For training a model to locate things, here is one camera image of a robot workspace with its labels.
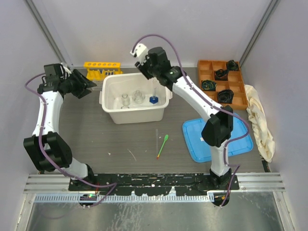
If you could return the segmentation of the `blue handled brush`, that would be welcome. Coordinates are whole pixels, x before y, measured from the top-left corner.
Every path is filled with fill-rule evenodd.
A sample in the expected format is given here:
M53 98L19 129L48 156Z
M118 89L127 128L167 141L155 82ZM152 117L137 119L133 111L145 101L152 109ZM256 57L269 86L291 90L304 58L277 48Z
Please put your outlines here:
M158 103L158 97L157 97L157 80L153 80L153 92L152 95L149 98L149 102L152 104Z

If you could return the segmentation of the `glass funnel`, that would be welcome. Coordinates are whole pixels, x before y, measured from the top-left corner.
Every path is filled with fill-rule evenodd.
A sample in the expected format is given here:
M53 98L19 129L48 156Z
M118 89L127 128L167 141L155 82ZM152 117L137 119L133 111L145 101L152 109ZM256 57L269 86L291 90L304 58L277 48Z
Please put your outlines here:
M145 100L145 95L142 91L136 90L132 95L132 99L136 104L142 104Z

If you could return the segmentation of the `yellow test tube rack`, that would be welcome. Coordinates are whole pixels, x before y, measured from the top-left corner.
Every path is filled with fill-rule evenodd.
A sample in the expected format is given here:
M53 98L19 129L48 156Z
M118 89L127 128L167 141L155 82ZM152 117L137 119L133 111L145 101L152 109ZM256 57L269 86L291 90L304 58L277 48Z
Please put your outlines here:
M93 81L103 81L110 75L123 74L121 63L112 62L85 62L84 67L87 70L87 79Z

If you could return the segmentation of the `white plastic bin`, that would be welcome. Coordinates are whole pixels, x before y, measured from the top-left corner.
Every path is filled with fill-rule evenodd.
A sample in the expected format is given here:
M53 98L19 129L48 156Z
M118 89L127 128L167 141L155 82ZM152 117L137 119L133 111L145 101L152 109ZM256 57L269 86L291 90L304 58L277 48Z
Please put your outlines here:
M172 92L156 78L131 73L105 78L99 103L115 124L131 124L162 120L171 99Z

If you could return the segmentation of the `small glass beaker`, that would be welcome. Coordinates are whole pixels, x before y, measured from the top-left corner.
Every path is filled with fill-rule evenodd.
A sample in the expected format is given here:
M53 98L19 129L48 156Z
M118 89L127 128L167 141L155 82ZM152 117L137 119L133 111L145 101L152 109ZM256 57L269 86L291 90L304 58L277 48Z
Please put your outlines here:
M128 94L126 94L126 93L122 94L121 101L122 101L122 105L124 107L128 107L130 105L130 98L129 98Z

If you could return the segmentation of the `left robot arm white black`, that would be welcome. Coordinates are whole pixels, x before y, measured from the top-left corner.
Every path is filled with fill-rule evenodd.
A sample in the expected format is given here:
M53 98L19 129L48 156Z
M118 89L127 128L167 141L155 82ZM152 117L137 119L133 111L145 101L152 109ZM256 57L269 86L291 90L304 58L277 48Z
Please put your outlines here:
M32 135L23 141L24 148L37 170L60 172L90 191L96 186L94 173L89 165L73 157L71 148L59 134L59 120L65 95L81 99L96 84L78 70L60 63L45 65L39 77L42 83L37 90L26 88L39 97L39 113Z

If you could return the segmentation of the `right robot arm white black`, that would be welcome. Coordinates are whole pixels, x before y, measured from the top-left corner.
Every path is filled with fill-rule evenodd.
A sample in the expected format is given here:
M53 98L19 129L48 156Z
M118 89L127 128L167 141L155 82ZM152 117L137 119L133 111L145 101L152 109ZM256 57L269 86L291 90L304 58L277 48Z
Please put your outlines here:
M201 135L210 147L211 184L215 189L223 189L231 178L227 142L233 130L233 110L210 99L186 75L181 65L172 66L162 47L148 49L144 44L138 44L130 53L137 60L135 66L147 79L157 78L162 86L183 98L204 120Z

